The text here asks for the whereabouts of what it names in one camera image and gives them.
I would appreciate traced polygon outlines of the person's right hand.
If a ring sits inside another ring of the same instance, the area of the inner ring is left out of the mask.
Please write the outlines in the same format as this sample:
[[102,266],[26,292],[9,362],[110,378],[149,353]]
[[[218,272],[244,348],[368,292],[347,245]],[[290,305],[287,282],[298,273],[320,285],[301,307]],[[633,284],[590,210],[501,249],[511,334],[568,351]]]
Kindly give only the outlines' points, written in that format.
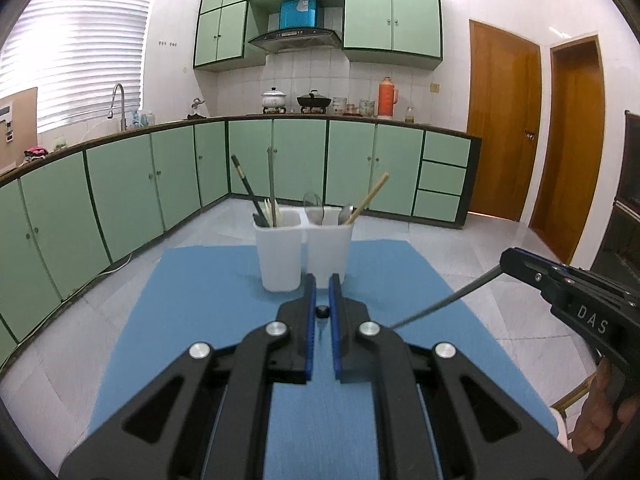
[[639,396],[635,394],[620,404],[617,411],[606,397],[606,389],[611,381],[612,366],[607,358],[602,358],[591,382],[588,398],[582,404],[582,411],[570,434],[572,451],[582,455],[595,451],[602,445],[605,433],[614,417],[622,424],[629,422],[639,408]]

